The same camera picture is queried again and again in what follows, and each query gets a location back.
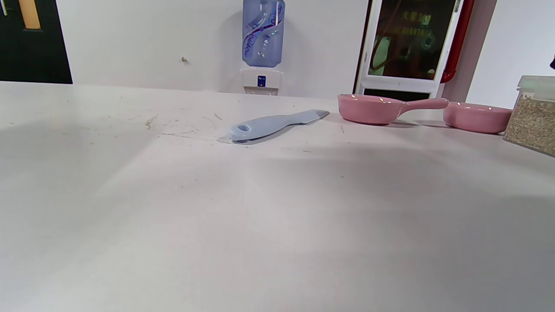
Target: white wall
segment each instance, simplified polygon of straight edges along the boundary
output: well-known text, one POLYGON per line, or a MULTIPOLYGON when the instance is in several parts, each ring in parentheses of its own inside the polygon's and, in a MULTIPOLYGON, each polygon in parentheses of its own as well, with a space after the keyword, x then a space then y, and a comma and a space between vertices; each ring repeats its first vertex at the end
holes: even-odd
POLYGON ((555 75, 554 19, 553 0, 498 0, 466 101, 513 108, 522 75, 555 75))
POLYGON ((454 102, 466 101, 496 2, 497 0, 477 0, 474 2, 465 42, 462 45, 461 56, 458 59, 457 70, 453 79, 444 84, 443 97, 454 102))
MULTIPOLYGON (((241 92, 242 0, 57 3, 76 84, 241 92)), ((286 0, 282 95, 352 92, 366 7, 286 0)))

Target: light blue spatula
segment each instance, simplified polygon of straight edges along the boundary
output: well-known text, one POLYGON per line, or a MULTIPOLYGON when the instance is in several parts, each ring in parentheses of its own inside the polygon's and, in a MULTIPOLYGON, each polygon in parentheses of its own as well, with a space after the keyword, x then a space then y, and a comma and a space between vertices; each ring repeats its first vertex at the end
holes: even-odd
POLYGON ((235 142, 249 141, 271 135, 288 125, 309 124, 326 117, 330 112, 312 109, 293 115, 267 116, 249 120, 233 126, 229 130, 229 139, 235 142))

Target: red pipe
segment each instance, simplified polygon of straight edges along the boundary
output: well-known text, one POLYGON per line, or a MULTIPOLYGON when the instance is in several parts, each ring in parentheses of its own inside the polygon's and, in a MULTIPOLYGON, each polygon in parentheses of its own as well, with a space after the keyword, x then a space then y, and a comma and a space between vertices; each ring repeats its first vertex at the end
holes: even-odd
POLYGON ((443 75, 441 76, 441 83, 448 82, 455 76, 455 73, 457 71, 458 59, 461 56, 462 45, 465 42, 466 30, 468 29, 470 16, 472 15, 472 9, 474 8, 474 1, 475 0, 465 0, 462 4, 461 15, 458 19, 453 43, 451 44, 449 58, 447 59, 445 70, 443 71, 443 75))

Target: dark door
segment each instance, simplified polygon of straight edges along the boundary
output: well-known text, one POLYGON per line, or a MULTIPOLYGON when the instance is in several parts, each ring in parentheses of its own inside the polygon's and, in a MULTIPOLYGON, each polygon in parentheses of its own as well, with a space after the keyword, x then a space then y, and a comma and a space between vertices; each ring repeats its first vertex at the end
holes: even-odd
POLYGON ((0 1, 0 80, 72 83, 56 0, 0 1))

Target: glass panel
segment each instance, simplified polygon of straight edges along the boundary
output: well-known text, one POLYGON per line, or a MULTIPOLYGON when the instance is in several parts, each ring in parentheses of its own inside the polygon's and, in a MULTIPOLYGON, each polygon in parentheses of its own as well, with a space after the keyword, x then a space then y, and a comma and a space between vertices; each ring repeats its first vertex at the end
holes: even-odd
POLYGON ((364 89, 365 95, 374 95, 381 98, 398 99, 405 102, 412 100, 429 99, 429 93, 423 92, 410 92, 410 91, 396 91, 396 90, 380 90, 380 89, 364 89))
POLYGON ((41 22, 38 20, 37 5, 34 0, 19 0, 21 14, 26 29, 40 29, 41 22))
POLYGON ((456 0, 383 0, 369 75, 433 79, 456 0))

